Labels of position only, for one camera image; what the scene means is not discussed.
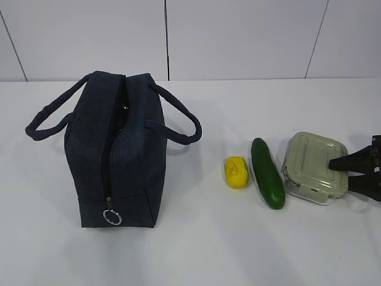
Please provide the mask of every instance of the navy blue lunch bag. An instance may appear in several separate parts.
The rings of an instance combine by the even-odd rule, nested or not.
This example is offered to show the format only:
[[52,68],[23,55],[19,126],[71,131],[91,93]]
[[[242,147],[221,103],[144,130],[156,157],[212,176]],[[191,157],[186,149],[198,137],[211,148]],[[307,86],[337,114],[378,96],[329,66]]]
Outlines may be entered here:
[[[85,83],[72,113],[55,127],[37,130]],[[165,126],[159,95],[193,121],[194,135]],[[26,133],[39,141],[65,126],[65,154],[84,228],[154,227],[163,193],[167,139],[188,145],[202,132],[198,119],[149,74],[126,77],[102,71],[88,74],[44,107]]]

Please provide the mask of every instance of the cucumber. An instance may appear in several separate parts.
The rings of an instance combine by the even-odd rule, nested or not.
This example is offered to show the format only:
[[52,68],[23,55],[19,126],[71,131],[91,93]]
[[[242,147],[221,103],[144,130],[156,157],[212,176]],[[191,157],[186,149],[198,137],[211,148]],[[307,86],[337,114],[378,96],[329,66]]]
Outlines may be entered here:
[[285,205],[285,190],[270,150],[261,138],[255,138],[251,144],[251,163],[263,199],[272,209],[280,210]]

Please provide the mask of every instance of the food container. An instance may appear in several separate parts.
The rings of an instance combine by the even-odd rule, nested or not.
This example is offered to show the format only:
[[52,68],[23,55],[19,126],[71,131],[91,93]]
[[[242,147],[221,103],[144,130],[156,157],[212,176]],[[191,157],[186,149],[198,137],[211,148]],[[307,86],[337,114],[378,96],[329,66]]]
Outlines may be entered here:
[[330,170],[329,161],[346,155],[346,147],[338,141],[297,133],[288,143],[282,166],[286,189],[317,204],[330,204],[348,190],[348,172]]

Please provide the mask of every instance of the white wall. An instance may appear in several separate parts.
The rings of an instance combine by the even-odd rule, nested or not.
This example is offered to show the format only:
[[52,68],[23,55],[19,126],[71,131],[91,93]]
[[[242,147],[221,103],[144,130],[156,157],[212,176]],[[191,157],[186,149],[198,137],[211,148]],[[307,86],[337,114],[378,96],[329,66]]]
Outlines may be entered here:
[[0,81],[24,81],[24,75],[0,17]]
[[167,0],[171,79],[305,76],[326,0]]
[[1,3],[29,80],[73,80],[94,70],[167,79],[162,1]]
[[[167,0],[171,80],[381,77],[381,0],[329,0],[321,23],[326,4]],[[167,79],[164,0],[1,0],[0,10],[28,80]],[[24,76],[0,22],[8,80]]]
[[330,0],[308,77],[381,77],[381,0]]

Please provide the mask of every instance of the zipper pull ring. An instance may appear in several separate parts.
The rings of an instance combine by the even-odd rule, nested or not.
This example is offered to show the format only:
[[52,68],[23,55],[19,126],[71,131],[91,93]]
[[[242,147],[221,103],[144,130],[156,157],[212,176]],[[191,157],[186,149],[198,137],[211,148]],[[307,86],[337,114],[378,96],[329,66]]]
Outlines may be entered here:
[[[116,211],[114,211],[114,209],[113,209],[113,205],[111,204],[111,197],[107,197],[106,198],[106,202],[107,202],[107,210],[104,210],[103,211],[103,218],[109,223],[109,224],[111,224],[111,225],[120,225],[121,224],[121,221],[122,221],[122,219],[121,219],[121,216],[120,216],[120,214],[119,213],[117,213]],[[109,218],[107,218],[107,214],[108,213],[112,213],[117,219],[118,219],[118,221],[117,222],[114,222],[114,221],[112,221],[112,220],[110,220]]]

